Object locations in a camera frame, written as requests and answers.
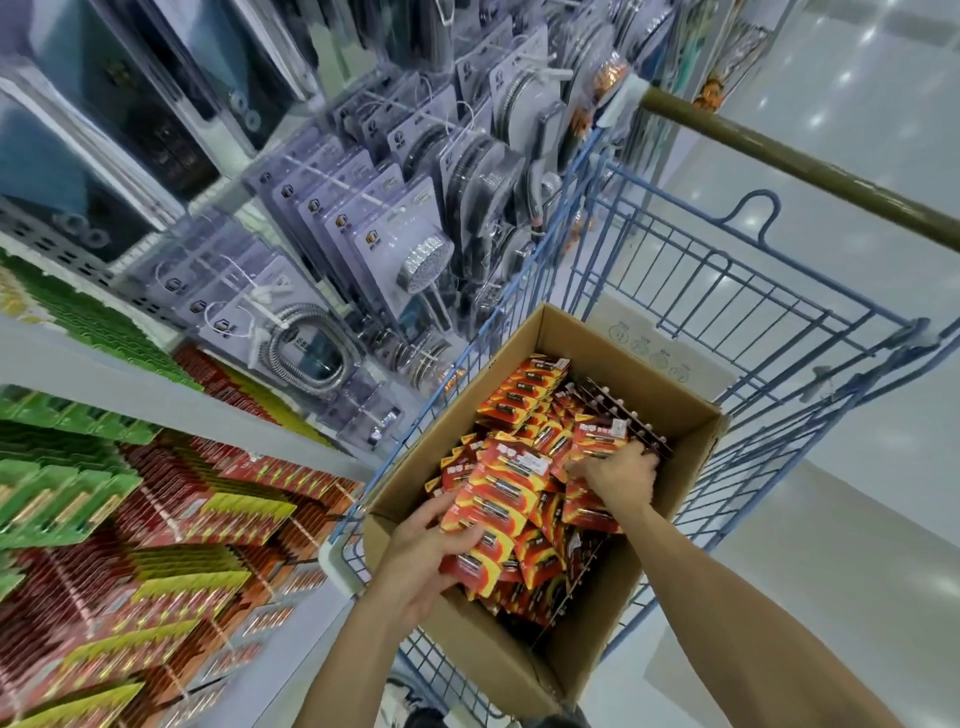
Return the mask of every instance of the shower head package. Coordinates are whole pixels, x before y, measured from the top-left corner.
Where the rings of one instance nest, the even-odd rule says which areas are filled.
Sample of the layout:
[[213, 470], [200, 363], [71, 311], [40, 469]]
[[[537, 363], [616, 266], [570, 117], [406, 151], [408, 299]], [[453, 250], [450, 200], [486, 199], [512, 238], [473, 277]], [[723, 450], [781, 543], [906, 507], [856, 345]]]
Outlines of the shower head package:
[[321, 247], [323, 241], [317, 240], [307, 220], [314, 211], [322, 214], [341, 193], [356, 189], [372, 170], [370, 153], [362, 148], [354, 147], [332, 163], [329, 158], [314, 156], [274, 188], [268, 206], [313, 270], [327, 278], [347, 301], [356, 295], [356, 290], [344, 256], [338, 248]]
[[[515, 53], [491, 71], [494, 103], [493, 133], [528, 162], [523, 184], [517, 186], [518, 224], [544, 226], [543, 177], [556, 172], [557, 150], [566, 118], [560, 82], [544, 76], [548, 34], [541, 25]], [[531, 58], [541, 61], [531, 62]]]
[[498, 261], [492, 239], [499, 229], [525, 159], [488, 135], [477, 135], [460, 156], [446, 186], [446, 223], [458, 245], [461, 279], [487, 280]]
[[239, 293], [206, 304], [199, 336], [315, 413], [339, 440], [375, 448], [402, 411], [364, 367], [347, 325], [284, 253], [241, 278]]
[[473, 107], [490, 92], [490, 69], [509, 52], [513, 41], [514, 21], [509, 15], [497, 22], [486, 37], [457, 38], [454, 79], [461, 101]]
[[443, 232], [432, 180], [410, 184], [347, 238], [396, 320], [420, 297], [435, 324], [443, 331], [452, 329], [436, 284], [453, 257], [454, 244]]
[[563, 27], [564, 67], [573, 78], [564, 85], [567, 116], [558, 168], [576, 156], [592, 127], [594, 114], [613, 98], [630, 65], [613, 48], [615, 30], [600, 9], [587, 8]]
[[219, 172], [171, 103], [150, 59], [133, 53], [89, 0], [11, 0], [0, 89], [116, 187], [153, 209], [159, 229]]
[[406, 187], [396, 164], [383, 164], [362, 180], [352, 190], [337, 185], [327, 189], [323, 201], [307, 200], [300, 204], [303, 223], [313, 236], [314, 245], [328, 260], [338, 260], [344, 272], [338, 278], [337, 287], [347, 292], [348, 301], [368, 315], [375, 316], [382, 326], [399, 328], [376, 280], [348, 239], [355, 227], [376, 213], [383, 204], [400, 197]]
[[418, 110], [407, 111], [406, 118], [384, 134], [388, 157], [403, 167], [404, 179], [412, 180], [427, 171], [422, 163], [431, 147], [446, 139], [456, 125], [457, 92], [448, 84]]

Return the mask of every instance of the shopping cart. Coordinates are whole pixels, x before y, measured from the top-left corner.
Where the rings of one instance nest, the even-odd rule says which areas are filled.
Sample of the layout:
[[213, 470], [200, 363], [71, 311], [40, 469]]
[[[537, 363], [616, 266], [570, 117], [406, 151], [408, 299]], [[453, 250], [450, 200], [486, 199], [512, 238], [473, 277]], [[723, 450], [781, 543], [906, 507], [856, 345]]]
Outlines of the shopping cart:
[[[932, 331], [928, 320], [901, 317], [768, 245], [766, 234], [780, 213], [773, 192], [752, 192], [730, 214], [714, 217], [619, 169], [605, 152], [604, 131], [634, 105], [960, 252], [960, 221], [631, 80], [567, 172], [536, 255], [460, 357], [458, 367], [466, 374], [449, 379], [423, 407], [324, 547], [336, 578], [355, 593], [370, 578], [360, 538], [363, 504], [541, 302], [588, 322], [605, 296], [630, 302], [660, 334], [712, 357], [729, 373], [732, 384], [715, 401], [730, 416], [730, 430], [675, 519], [706, 549], [729, 534], [850, 410], [922, 376], [960, 346], [960, 319]], [[768, 201], [771, 213], [752, 237], [732, 223], [758, 198]], [[801, 295], [798, 288], [819, 293]], [[605, 656], [655, 606], [642, 578]], [[437, 707], [453, 709], [460, 722], [511, 722], [422, 631], [404, 642], [401, 656]]]

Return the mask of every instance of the white floor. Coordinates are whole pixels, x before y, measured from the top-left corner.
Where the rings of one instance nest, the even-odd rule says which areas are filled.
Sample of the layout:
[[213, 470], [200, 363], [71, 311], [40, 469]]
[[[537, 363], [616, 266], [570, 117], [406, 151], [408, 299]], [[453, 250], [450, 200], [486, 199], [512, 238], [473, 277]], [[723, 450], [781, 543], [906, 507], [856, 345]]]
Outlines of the white floor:
[[[951, 120], [960, 86], [960, 55], [954, 50], [960, 7], [933, 0], [800, 5], [763, 68], [724, 106], [724, 115], [945, 212], [960, 213], [960, 152], [952, 142]], [[857, 12], [851, 13], [852, 6]], [[936, 30], [926, 23], [931, 19]], [[698, 143], [667, 188], [716, 215], [732, 210], [750, 190], [772, 189], [783, 211], [767, 240], [779, 251], [903, 317], [929, 317], [941, 327], [960, 315], [960, 256], [719, 145]], [[738, 227], [756, 234], [768, 209], [749, 206]], [[708, 231], [696, 231], [714, 242]], [[766, 270], [756, 256], [748, 262]], [[804, 289], [801, 279], [790, 282], [799, 294], [820, 301], [815, 287]], [[870, 528], [851, 520], [831, 564], [820, 549], [824, 522], [803, 521], [812, 517], [800, 500], [809, 497], [816, 481], [810, 476], [815, 469], [804, 467], [716, 552], [813, 629], [911, 728], [960, 725], [960, 704], [949, 687], [956, 684], [960, 664], [937, 647], [956, 629], [960, 613], [960, 551], [945, 543], [960, 545], [955, 516], [960, 491], [954, 487], [960, 449], [951, 436], [960, 425], [958, 373], [960, 357], [854, 411], [809, 456], [944, 541], [919, 535], [923, 532], [917, 539], [902, 538], [883, 530], [892, 528], [884, 525], [886, 517], [874, 522], [870, 528], [880, 530], [868, 537]], [[865, 499], [862, 508], [849, 513], [871, 511], [871, 503]], [[780, 529], [772, 527], [789, 514], [795, 518], [781, 522]], [[794, 550], [777, 548], [791, 525]], [[944, 561], [921, 542], [936, 545]], [[840, 566], [852, 568], [857, 559], [863, 563], [849, 572]], [[876, 600], [845, 600], [837, 582], [843, 573], [867, 580], [862, 589], [876, 594]], [[945, 621], [915, 619], [919, 614], [913, 608], [927, 599], [944, 610], [939, 614]], [[881, 602], [885, 608], [878, 610]], [[902, 611], [886, 609], [891, 603]], [[597, 669], [583, 699], [595, 728], [724, 724], [702, 689], [698, 692], [695, 678], [687, 674], [684, 682], [679, 672], [671, 672], [678, 658], [675, 649], [670, 656], [672, 640], [668, 633], [664, 637], [665, 629], [662, 615], [654, 615]], [[899, 647], [893, 639], [902, 640]], [[884, 657], [887, 650], [891, 655]]]

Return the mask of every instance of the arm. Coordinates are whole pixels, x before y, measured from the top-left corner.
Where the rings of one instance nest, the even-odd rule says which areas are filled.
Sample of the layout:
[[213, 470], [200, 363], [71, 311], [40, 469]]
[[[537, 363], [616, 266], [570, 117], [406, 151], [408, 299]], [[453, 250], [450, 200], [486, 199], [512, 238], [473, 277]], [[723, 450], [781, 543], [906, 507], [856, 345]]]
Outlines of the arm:
[[620, 522], [667, 621], [734, 728], [902, 728], [826, 646], [650, 505], [657, 456], [571, 466]]
[[476, 546], [483, 529], [429, 528], [456, 494], [428, 500], [396, 527], [376, 577], [350, 612], [307, 692], [294, 728], [372, 728], [400, 643], [456, 579], [437, 569], [446, 554]]

